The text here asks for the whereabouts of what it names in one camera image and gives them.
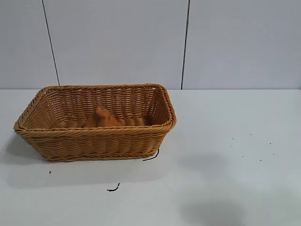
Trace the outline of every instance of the orange cloth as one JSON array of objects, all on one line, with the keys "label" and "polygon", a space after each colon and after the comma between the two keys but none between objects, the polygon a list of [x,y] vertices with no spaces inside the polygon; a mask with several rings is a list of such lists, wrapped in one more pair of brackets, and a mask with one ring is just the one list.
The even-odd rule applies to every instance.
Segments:
[{"label": "orange cloth", "polygon": [[84,125],[86,128],[111,126],[121,126],[121,124],[104,107],[97,107],[95,112],[93,112],[93,114],[87,119]]}]

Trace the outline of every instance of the white wall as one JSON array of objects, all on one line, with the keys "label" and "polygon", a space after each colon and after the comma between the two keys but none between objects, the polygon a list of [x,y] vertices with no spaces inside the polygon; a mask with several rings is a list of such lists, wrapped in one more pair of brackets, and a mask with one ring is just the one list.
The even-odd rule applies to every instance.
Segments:
[{"label": "white wall", "polygon": [[60,83],[180,89],[187,0],[45,0]]},{"label": "white wall", "polygon": [[0,89],[57,85],[40,0],[1,0],[0,31]]},{"label": "white wall", "polygon": [[183,88],[301,88],[300,21],[300,0],[191,0]]},{"label": "white wall", "polygon": [[[62,85],[179,89],[188,0],[44,0]],[[184,89],[301,88],[300,0],[191,0]],[[57,85],[42,0],[0,2],[0,89]]]}]

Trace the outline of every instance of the basket rim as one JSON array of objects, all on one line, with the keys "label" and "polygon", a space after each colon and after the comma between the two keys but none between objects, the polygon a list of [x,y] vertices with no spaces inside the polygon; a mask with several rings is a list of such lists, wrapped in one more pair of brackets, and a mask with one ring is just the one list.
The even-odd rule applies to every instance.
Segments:
[{"label": "basket rim", "polygon": [[[163,96],[165,98],[165,103],[169,110],[169,120],[160,125],[151,125],[151,126],[114,126],[114,127],[97,127],[97,128],[51,128],[51,129],[29,129],[22,126],[22,122],[26,120],[31,111],[33,110],[33,105],[39,103],[45,93],[52,89],[110,89],[110,88],[136,88],[136,87],[153,87],[159,88],[163,91]],[[87,134],[121,134],[128,132],[136,132],[136,133],[149,133],[149,132],[168,132],[170,131],[176,124],[176,116],[174,112],[174,108],[171,104],[169,94],[167,89],[160,84],[155,83],[145,83],[145,84],[124,84],[124,85],[65,85],[65,86],[48,86],[39,90],[34,99],[28,104],[27,108],[20,115],[18,120],[14,124],[14,130],[18,134],[40,134],[43,136],[62,136],[62,133],[74,133],[78,134],[85,131],[85,135]]]}]

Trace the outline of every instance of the white tabletop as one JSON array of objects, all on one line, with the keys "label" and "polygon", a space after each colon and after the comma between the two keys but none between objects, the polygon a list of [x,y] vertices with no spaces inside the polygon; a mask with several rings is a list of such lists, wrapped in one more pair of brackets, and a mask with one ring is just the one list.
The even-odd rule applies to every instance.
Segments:
[{"label": "white tabletop", "polygon": [[0,225],[301,225],[300,90],[171,90],[157,158],[70,163],[13,132],[36,92],[0,90]]}]

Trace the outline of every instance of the wicker basket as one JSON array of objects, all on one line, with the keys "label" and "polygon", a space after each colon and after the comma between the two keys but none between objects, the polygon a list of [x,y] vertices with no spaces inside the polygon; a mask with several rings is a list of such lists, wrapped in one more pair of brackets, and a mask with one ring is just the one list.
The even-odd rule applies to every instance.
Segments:
[{"label": "wicker basket", "polygon": [[[97,106],[122,126],[82,128]],[[175,123],[157,84],[52,86],[37,93],[14,130],[51,161],[136,159],[154,155]]]}]

